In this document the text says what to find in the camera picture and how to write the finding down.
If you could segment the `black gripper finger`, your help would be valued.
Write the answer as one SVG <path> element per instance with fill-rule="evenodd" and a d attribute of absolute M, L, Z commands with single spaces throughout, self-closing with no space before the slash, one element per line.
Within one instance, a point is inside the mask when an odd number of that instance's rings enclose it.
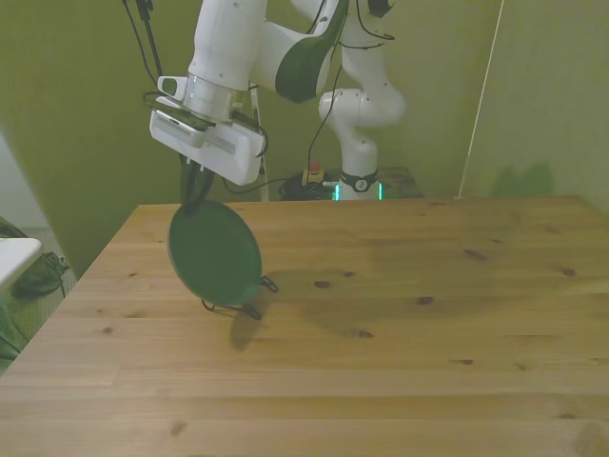
<path fill-rule="evenodd" d="M 181 192 L 181 206 L 184 207 L 188 204 L 191 194 L 191 163 L 189 160 L 181 155 L 181 179 L 180 179 L 180 192 Z"/>
<path fill-rule="evenodd" d="M 213 185 L 213 171 L 210 169 L 193 169 L 190 173 L 190 212 L 195 213 L 206 200 Z"/>

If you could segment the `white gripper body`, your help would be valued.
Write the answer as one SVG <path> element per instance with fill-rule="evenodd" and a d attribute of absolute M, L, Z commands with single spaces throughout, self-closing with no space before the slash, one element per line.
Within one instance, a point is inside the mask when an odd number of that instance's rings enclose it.
<path fill-rule="evenodd" d="M 188 156 L 238 186 L 252 184 L 259 175 L 259 154 L 264 136 L 237 123 L 219 123 L 207 129 L 195 146 L 188 145 Z"/>

